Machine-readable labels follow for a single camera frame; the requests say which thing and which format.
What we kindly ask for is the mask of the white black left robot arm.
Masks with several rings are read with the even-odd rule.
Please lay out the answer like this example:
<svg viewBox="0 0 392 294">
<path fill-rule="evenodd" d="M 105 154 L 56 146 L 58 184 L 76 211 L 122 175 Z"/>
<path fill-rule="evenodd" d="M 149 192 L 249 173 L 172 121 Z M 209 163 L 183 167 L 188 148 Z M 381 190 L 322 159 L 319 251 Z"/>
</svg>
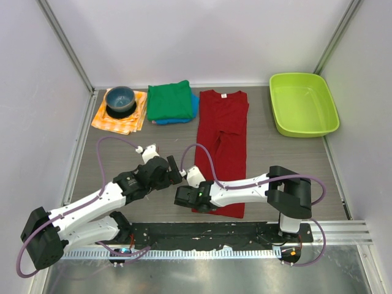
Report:
<svg viewBox="0 0 392 294">
<path fill-rule="evenodd" d="M 23 253 L 27 252 L 37 271 L 50 267 L 79 238 L 75 229 L 108 211 L 143 199 L 154 190 L 179 184 L 185 174 L 173 156 L 154 156 L 135 170 L 120 173 L 100 190 L 77 202 L 52 211 L 36 208 L 22 230 L 23 245 L 17 261 L 21 262 Z"/>
</svg>

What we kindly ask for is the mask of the lime green plastic tub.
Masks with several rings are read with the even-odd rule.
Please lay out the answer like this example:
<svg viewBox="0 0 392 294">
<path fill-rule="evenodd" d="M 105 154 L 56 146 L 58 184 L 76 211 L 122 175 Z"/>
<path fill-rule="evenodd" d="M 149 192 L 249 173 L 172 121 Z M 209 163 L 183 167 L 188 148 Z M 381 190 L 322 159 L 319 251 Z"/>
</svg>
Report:
<svg viewBox="0 0 392 294">
<path fill-rule="evenodd" d="M 277 73 L 269 80 L 271 106 L 278 132 L 286 137 L 323 137 L 340 120 L 330 89 L 314 73 Z"/>
</svg>

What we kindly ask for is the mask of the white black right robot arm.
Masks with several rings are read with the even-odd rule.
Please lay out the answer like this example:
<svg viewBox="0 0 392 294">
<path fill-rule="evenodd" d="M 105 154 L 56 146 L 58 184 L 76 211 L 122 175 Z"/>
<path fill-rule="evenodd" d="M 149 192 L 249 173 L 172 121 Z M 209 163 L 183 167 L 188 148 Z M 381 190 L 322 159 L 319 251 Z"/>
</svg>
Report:
<svg viewBox="0 0 392 294">
<path fill-rule="evenodd" d="M 241 203 L 267 203 L 279 212 L 276 233 L 285 242 L 300 231 L 301 221 L 312 216 L 311 181 L 281 166 L 268 173 L 235 181 L 207 181 L 197 167 L 187 173 L 186 186 L 177 188 L 174 204 L 209 213 Z"/>
</svg>

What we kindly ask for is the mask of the red t-shirt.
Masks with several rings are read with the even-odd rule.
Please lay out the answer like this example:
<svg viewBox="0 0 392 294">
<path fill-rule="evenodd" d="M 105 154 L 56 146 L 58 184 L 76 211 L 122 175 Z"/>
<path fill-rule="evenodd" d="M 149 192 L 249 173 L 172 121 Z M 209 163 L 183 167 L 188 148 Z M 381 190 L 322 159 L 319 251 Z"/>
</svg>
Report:
<svg viewBox="0 0 392 294">
<path fill-rule="evenodd" d="M 245 92 L 200 93 L 197 143 L 210 153 L 220 181 L 246 177 L 248 109 Z"/>
</svg>

